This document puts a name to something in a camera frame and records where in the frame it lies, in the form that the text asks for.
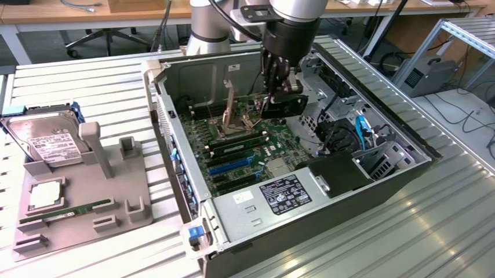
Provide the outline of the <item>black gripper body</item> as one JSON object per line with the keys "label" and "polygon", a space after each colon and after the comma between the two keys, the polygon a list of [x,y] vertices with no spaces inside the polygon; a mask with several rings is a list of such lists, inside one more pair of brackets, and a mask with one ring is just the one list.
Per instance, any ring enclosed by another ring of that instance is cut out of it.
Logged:
{"label": "black gripper body", "polygon": [[288,62],[291,67],[299,65],[308,54],[316,36],[320,18],[309,22],[291,20],[269,21],[265,24],[263,36],[263,58],[279,57]]}

